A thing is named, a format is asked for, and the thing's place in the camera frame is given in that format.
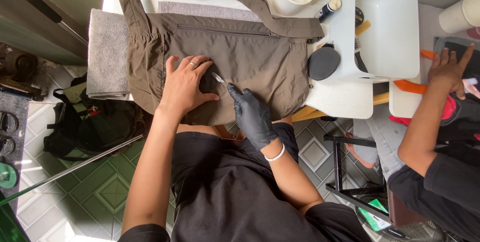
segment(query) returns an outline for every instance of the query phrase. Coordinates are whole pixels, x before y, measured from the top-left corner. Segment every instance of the white plastic basket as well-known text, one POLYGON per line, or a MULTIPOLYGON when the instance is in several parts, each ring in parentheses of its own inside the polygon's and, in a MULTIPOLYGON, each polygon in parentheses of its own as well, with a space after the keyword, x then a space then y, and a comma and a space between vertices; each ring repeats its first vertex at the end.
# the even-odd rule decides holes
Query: white plastic basket
POLYGON ((330 78, 380 83, 416 77, 420 71, 418 18, 418 0, 342 0, 330 21, 330 40, 341 56, 330 78), (355 6, 371 23, 358 37, 369 73, 355 64, 355 6))

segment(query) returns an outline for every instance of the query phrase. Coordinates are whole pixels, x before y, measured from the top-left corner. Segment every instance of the black backpack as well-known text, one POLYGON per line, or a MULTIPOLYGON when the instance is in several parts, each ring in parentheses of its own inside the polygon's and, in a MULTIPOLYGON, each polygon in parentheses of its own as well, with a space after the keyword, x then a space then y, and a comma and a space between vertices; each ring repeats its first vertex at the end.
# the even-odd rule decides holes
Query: black backpack
MULTIPOLYGON (((86 80, 76 78, 75 86, 86 80)), ((84 89, 80 95, 81 104, 86 110, 77 112, 68 98, 53 91, 53 96, 62 100, 53 108, 55 123, 47 125, 52 134, 43 139, 43 151, 54 157, 68 161, 83 161, 89 158, 67 157, 74 149, 95 156, 133 138, 136 130, 136 117, 140 107, 133 102, 114 99, 92 99, 84 89)))

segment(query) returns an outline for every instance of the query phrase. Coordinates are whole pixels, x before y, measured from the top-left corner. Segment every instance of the black t-shirt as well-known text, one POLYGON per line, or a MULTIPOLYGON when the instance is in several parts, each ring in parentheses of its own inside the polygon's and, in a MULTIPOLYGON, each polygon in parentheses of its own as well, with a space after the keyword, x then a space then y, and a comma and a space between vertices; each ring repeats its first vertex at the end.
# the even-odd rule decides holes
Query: black t-shirt
POLYGON ((480 241, 480 150, 437 149, 423 178, 404 166, 389 179, 390 190, 411 210, 471 241, 480 241))
MULTIPOLYGON (((266 167, 235 151, 206 162, 210 166, 189 171, 183 181, 171 241, 371 242, 351 208, 323 203, 303 216, 282 200, 266 167)), ((163 227, 146 224, 131 228, 118 242, 134 241, 170 238, 163 227)))

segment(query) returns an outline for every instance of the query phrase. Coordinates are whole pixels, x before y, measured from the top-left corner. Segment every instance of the metal pole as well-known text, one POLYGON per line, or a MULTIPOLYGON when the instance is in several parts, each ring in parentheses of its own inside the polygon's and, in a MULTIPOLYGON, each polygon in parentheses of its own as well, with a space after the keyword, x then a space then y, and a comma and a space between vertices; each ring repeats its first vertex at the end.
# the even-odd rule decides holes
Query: metal pole
POLYGON ((48 4, 46 4, 43 0, 27 0, 32 6, 37 8, 41 13, 43 13, 46 17, 48 17, 52 22, 59 24, 63 27, 66 31, 68 31, 72 36, 74 36, 77 40, 81 43, 88 45, 88 42, 82 38, 78 33, 76 33, 73 29, 71 29, 67 24, 62 21, 62 17, 55 12, 48 4))
POLYGON ((72 166, 72 167, 70 167, 69 169, 64 170, 63 172, 60 172, 60 173, 58 173, 58 174, 56 174, 56 175, 54 175, 54 176, 52 176, 52 177, 50 177, 50 178, 45 179, 44 181, 41 181, 41 182, 39 182, 39 183, 37 183, 37 184, 35 184, 35 185, 32 185, 32 186, 28 187, 28 188, 25 189, 25 190, 22 190, 22 191, 20 191, 20 192, 17 192, 17 193, 15 193, 14 195, 9 196, 9 197, 3 199, 2 201, 0 201, 0 207, 3 206, 4 204, 10 202, 10 201, 15 200, 16 198, 22 196, 23 194, 25 194, 25 193, 33 190, 33 189, 36 189, 36 188, 38 188, 38 187, 40 187, 40 186, 43 186, 43 185, 45 185, 45 184, 47 184, 47 183, 50 183, 50 182, 52 182, 52 181, 55 181, 55 180, 57 180, 58 178, 63 177, 64 175, 66 175, 66 174, 68 174, 68 173, 71 173, 71 172, 77 170, 78 168, 81 168, 82 166, 89 164, 89 163, 92 162, 92 161, 95 161, 95 160, 97 160, 97 159, 99 159, 99 158, 101 158, 101 157, 103 157, 103 156, 106 156, 106 155, 112 153, 113 151, 115 151, 115 150, 117 150, 117 149, 119 149, 119 148, 122 148, 122 147, 124 147, 124 146, 126 146, 126 145, 128 145, 128 144, 131 144, 131 143, 133 143, 134 141, 136 141, 136 140, 138 140, 138 139, 140 139, 140 138, 142 138, 142 137, 143 137, 143 135, 138 135, 138 136, 134 137, 133 139, 131 139, 131 140, 129 140, 129 141, 126 141, 126 142, 123 142, 122 144, 120 144, 120 145, 118 145, 118 146, 116 146, 116 147, 113 147, 113 148, 111 148, 111 149, 109 149, 109 150, 107 150, 107 151, 105 151, 105 152, 103 152, 103 153, 101 153, 101 154, 98 154, 98 155, 96 155, 95 157, 93 157, 93 158, 91 158, 91 159, 87 159, 86 161, 84 161, 84 162, 82 162, 82 163, 80 163, 80 164, 77 164, 77 165, 75 165, 75 166, 72 166))

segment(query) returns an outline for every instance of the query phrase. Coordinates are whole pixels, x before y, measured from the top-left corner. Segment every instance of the black nitrile glove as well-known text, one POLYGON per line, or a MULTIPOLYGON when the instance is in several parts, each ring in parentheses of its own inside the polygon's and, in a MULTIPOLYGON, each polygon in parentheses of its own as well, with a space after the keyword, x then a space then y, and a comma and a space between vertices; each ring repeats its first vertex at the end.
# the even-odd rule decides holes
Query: black nitrile glove
POLYGON ((279 136, 273 129, 267 105, 257 100, 248 88, 239 93, 237 88, 229 83, 227 89, 235 101, 235 120, 256 149, 264 148, 279 136))

